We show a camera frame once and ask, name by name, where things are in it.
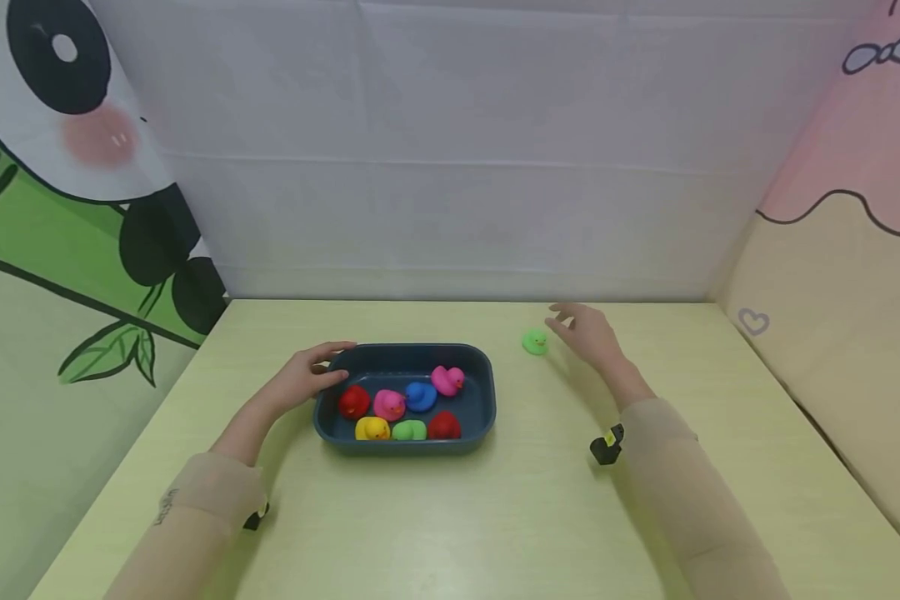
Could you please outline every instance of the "white backdrop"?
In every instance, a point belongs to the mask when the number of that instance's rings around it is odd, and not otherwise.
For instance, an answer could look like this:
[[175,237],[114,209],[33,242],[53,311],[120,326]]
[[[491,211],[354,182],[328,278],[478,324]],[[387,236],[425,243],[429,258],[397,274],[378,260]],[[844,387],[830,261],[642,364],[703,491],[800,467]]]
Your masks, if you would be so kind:
[[91,0],[230,294],[700,298],[872,0]]

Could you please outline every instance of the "beige sleeve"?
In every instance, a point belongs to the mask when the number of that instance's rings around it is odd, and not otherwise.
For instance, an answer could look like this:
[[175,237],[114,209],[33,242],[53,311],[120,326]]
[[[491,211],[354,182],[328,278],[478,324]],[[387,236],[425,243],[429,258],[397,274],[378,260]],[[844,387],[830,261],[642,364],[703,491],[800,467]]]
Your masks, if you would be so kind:
[[666,400],[643,400],[621,422],[634,486],[696,598],[790,598],[773,557],[678,412]]
[[193,456],[104,597],[199,598],[231,539],[266,501],[257,469],[220,454]]

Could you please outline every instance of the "blue rubber duck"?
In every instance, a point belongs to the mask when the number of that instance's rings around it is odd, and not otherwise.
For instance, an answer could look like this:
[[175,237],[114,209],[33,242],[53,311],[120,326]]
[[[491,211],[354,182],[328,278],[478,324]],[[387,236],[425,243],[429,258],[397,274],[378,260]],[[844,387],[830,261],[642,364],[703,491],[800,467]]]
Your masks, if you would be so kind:
[[407,410],[425,413],[437,401],[437,388],[429,383],[414,381],[407,386]]

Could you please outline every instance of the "light green table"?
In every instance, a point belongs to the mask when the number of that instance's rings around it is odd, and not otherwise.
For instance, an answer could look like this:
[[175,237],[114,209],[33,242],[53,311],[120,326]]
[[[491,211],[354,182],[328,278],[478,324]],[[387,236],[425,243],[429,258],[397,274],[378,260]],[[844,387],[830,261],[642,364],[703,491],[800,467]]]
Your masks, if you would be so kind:
[[[797,599],[900,600],[900,538],[747,343],[709,304],[602,306],[747,509]],[[595,467],[616,422],[560,346],[520,348],[543,305],[236,301],[32,598],[100,598],[159,494],[294,349],[326,339],[465,342],[493,362],[498,417],[480,450],[346,459],[311,411],[262,455],[273,511],[244,532],[209,598],[688,598],[625,467]]]

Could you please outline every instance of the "bamboo leaf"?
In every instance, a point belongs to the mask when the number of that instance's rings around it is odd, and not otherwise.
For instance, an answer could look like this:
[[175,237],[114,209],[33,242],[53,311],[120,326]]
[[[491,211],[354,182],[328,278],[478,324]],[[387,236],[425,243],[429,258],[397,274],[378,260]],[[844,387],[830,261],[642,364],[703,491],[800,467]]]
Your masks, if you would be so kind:
[[140,339],[137,342],[133,360],[137,365],[137,371],[142,374],[148,384],[156,387],[153,381],[153,363],[156,361],[156,346],[153,342],[153,334],[147,329],[140,330]]
[[60,365],[60,383],[109,378],[120,373],[136,353],[142,329],[128,322],[108,324],[80,343]]

